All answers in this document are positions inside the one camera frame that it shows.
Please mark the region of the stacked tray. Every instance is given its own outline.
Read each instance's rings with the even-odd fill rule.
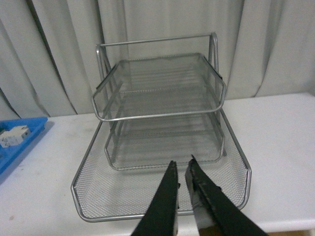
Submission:
[[[218,59],[216,35],[207,36],[209,58],[214,49]],[[140,218],[171,160],[185,183],[191,154],[236,206],[248,200],[251,169],[221,109],[226,86],[218,62],[215,70],[192,53],[122,60],[110,68],[107,46],[173,39],[97,47],[101,77],[108,71],[92,99],[101,122],[71,186],[86,221]],[[179,190],[179,206],[180,215],[192,214],[186,188]]]

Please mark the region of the white object in tray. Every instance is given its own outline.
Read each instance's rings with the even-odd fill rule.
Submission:
[[[3,148],[19,145],[30,133],[27,125],[15,126],[0,134],[0,145]]]

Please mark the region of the white curtain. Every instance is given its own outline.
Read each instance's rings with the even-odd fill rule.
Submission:
[[[0,120],[93,112],[97,43],[215,31],[227,99],[315,93],[315,1],[4,0]],[[207,38],[113,47],[119,59],[207,54]]]

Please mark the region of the white table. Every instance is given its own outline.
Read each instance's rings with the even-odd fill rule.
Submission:
[[[242,210],[267,232],[315,228],[315,97],[226,101],[224,111],[252,167]],[[138,220],[87,223],[70,185],[98,125],[94,114],[49,118],[42,139],[0,185],[1,235],[129,235]],[[193,216],[179,235],[197,236]]]

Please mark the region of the blue tray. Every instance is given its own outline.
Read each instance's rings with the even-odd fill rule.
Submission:
[[[10,130],[15,126],[27,125],[31,133],[24,139],[22,143],[16,146],[3,148],[0,145],[0,178],[3,172],[13,163],[13,161],[21,154],[21,152],[33,141],[37,135],[45,128],[47,122],[46,117],[15,119],[0,121],[0,130]]]

